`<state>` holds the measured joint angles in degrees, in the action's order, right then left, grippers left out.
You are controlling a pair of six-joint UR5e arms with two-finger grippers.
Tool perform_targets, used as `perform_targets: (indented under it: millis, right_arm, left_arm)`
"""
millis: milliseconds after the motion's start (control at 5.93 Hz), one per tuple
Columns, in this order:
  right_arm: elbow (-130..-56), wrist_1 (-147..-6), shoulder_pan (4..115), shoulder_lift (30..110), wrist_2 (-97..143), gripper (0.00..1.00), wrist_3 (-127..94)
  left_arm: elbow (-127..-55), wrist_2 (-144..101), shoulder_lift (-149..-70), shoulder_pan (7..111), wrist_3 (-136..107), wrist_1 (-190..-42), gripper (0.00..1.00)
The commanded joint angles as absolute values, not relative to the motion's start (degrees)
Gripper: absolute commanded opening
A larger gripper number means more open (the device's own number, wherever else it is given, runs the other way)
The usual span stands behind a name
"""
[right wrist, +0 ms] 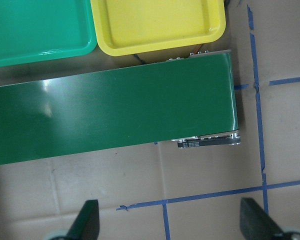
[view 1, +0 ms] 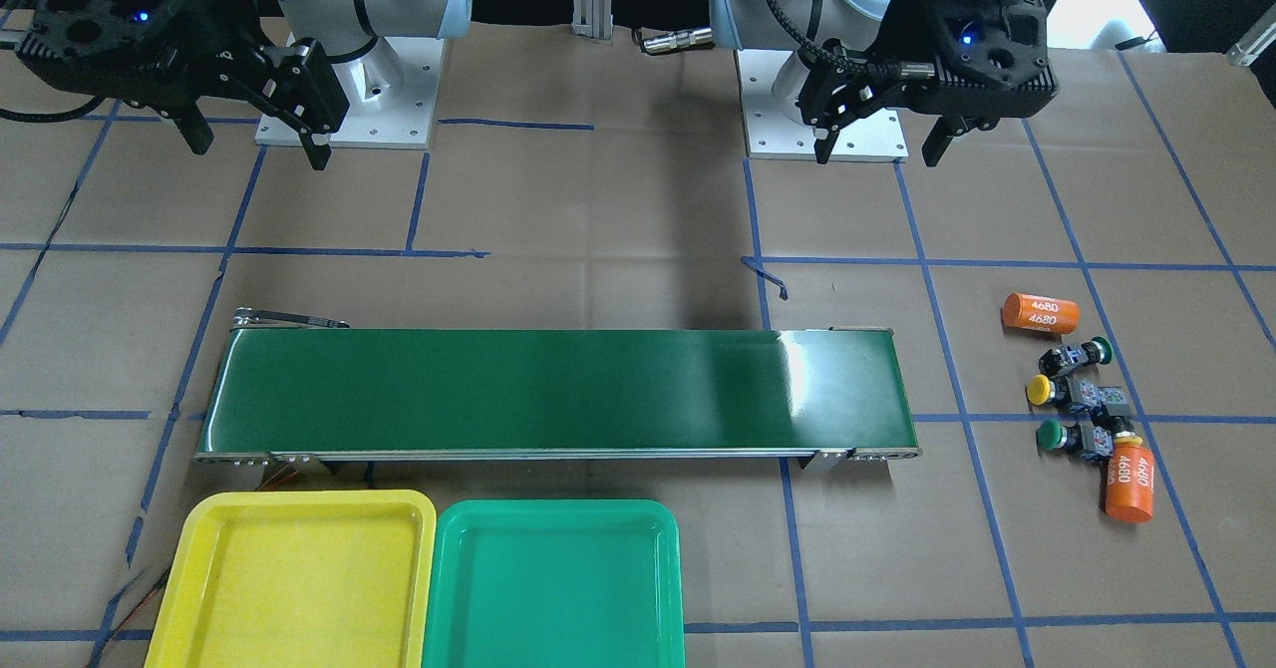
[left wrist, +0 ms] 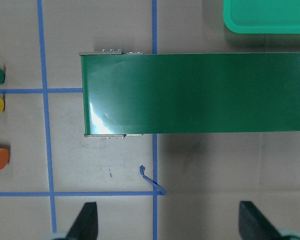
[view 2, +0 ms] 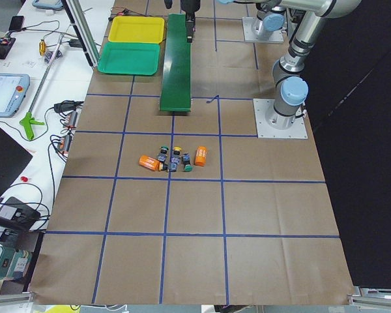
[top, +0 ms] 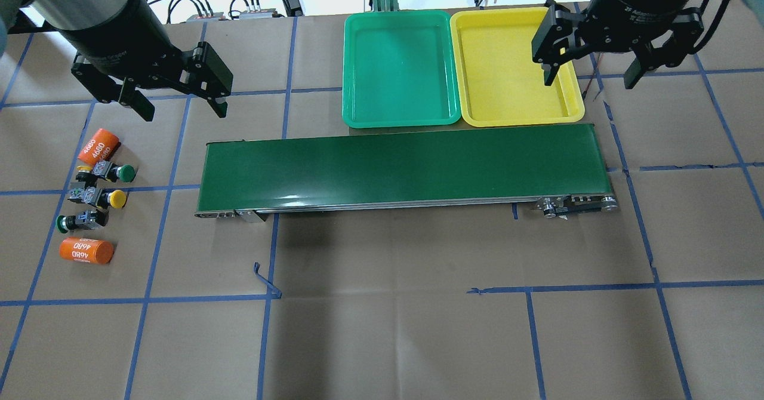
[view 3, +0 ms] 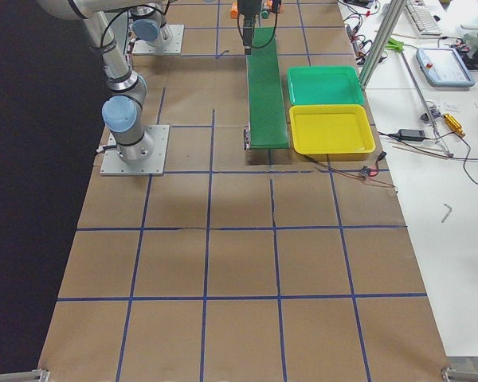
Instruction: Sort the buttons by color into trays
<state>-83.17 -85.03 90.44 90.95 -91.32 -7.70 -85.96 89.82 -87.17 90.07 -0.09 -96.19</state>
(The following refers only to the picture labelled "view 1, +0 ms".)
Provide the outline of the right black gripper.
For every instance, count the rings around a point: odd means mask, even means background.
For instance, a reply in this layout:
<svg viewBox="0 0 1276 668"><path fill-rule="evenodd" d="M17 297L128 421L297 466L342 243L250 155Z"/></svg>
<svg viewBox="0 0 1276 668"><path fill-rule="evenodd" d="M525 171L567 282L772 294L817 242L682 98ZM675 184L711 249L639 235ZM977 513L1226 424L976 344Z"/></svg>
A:
<svg viewBox="0 0 1276 668"><path fill-rule="evenodd" d="M301 38L264 46L255 0L34 0L17 59L46 85L171 110L195 156L214 131L197 99L241 99L299 136L315 171L350 105L324 47Z"/></svg>

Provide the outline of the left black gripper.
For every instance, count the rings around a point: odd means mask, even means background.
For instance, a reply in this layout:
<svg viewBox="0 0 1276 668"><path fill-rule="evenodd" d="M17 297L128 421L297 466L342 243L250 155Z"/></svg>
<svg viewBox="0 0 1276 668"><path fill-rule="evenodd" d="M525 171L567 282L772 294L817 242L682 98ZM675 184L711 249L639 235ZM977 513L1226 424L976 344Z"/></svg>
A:
<svg viewBox="0 0 1276 668"><path fill-rule="evenodd" d="M926 167L938 167L974 119L1028 119L1059 91L1048 56L1042 0L903 0L905 48L900 57L929 62L935 74L910 82L907 110L938 117L923 142ZM840 133L900 99L902 65L856 59L843 45L798 51L806 78L798 113L814 133L817 164L828 164Z"/></svg>

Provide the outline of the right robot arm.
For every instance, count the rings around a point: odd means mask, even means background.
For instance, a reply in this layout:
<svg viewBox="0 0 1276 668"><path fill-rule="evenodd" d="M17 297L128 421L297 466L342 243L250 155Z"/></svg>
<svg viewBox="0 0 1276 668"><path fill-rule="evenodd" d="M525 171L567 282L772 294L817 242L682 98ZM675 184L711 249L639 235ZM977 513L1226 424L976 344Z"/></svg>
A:
<svg viewBox="0 0 1276 668"><path fill-rule="evenodd" d="M107 99L172 122L205 154L200 99L259 111L258 140L299 147L314 170L334 149L426 150L447 42L473 0L33 0L29 27L3 47L54 91L87 96L65 122Z"/></svg>

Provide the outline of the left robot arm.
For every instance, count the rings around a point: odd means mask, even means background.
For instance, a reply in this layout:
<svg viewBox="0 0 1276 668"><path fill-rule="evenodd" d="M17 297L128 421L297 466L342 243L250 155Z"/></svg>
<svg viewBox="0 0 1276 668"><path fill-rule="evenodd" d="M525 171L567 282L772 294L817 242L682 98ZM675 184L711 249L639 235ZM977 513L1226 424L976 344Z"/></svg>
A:
<svg viewBox="0 0 1276 668"><path fill-rule="evenodd" d="M738 59L746 152L766 161L910 156L902 111L930 117L920 157L1057 98L1048 0L709 0Z"/></svg>

